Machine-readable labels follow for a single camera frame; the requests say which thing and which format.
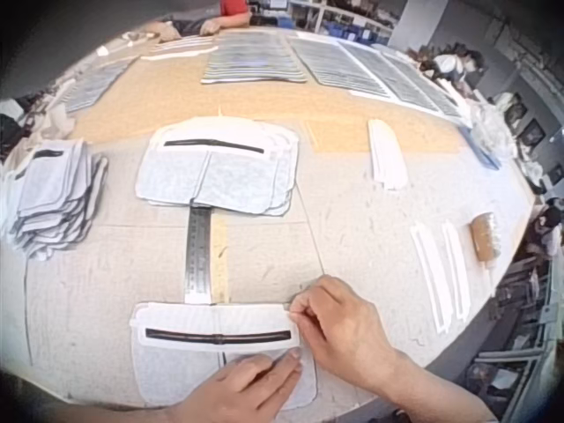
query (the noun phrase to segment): cutting table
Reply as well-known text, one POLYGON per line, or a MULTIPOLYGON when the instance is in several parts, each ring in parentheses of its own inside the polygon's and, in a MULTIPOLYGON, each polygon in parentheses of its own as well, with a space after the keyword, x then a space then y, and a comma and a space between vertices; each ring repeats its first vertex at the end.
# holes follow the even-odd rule
MULTIPOLYGON (((3 367, 70 402, 144 406, 129 320, 141 301, 183 302, 189 208, 151 206, 135 197, 134 185, 151 134, 198 115, 274 122, 301 138, 284 217, 212 214, 214 299, 288 302, 329 273, 378 307, 396 348, 422 366, 437 358, 490 298, 523 236, 534 197, 516 166, 486 169, 453 122, 318 85, 306 70, 306 84, 200 85, 206 61, 139 59, 77 113, 71 137, 109 159, 100 209, 87 238, 47 262, 27 263, 2 246, 3 367), (396 132, 404 153, 410 183, 398 192, 372 180, 367 120, 375 118, 396 132), (494 212, 501 231, 491 275, 469 228, 482 212, 494 212), (463 244, 471 313, 438 335, 410 227, 430 227, 446 257, 446 220, 463 244)), ((317 378, 315 401, 282 412, 279 421, 332 419, 374 399, 320 368, 317 378)))

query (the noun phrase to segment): table surface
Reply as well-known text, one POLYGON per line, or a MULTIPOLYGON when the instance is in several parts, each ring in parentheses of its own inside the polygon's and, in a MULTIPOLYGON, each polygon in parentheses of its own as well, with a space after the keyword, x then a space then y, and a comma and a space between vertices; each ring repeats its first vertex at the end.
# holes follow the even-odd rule
MULTIPOLYGON (((189 210, 137 199, 134 184, 158 127, 194 115, 238 115, 282 124, 301 137, 292 207, 281 218, 216 210, 211 228, 215 298, 288 302, 323 273, 378 307, 391 343, 420 365, 468 322, 437 335, 410 227, 429 226, 448 269, 441 225, 458 229, 471 289, 470 320, 484 306, 521 240, 534 197, 513 162, 485 169, 452 122, 344 90, 306 84, 199 84, 206 56, 136 61, 73 137, 109 158, 99 213, 87 238, 46 263, 0 250, 3 367, 69 401, 144 405, 130 354, 129 319, 141 301, 183 301, 189 210), (385 191, 372 179, 367 119, 397 133, 410 183, 385 191), (488 271, 469 223, 494 212, 501 256, 488 271)), ((317 369, 318 394, 279 421, 321 421, 373 399, 317 369)))

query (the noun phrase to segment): fingernail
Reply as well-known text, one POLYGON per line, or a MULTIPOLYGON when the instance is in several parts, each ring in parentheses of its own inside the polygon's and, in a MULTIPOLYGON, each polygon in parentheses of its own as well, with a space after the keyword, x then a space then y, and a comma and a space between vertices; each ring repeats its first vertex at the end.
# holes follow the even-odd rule
POLYGON ((298 359, 299 357, 301 357, 301 349, 300 348, 292 348, 289 353, 295 359, 298 359))

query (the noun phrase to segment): metal ruler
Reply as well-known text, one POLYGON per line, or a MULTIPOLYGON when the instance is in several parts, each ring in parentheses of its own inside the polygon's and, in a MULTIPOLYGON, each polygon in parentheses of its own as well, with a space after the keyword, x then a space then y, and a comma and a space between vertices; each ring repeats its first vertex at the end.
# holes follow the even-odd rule
POLYGON ((186 275, 184 302, 211 304, 210 226, 212 208, 190 207, 188 239, 186 242, 186 275))

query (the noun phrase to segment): red shirt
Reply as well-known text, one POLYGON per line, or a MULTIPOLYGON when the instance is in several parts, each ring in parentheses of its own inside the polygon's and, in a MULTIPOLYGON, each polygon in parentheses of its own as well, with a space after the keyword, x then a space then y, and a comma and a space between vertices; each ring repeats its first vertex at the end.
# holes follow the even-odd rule
POLYGON ((233 16, 240 13, 247 13, 247 2, 245 0, 221 0, 221 16, 233 16))

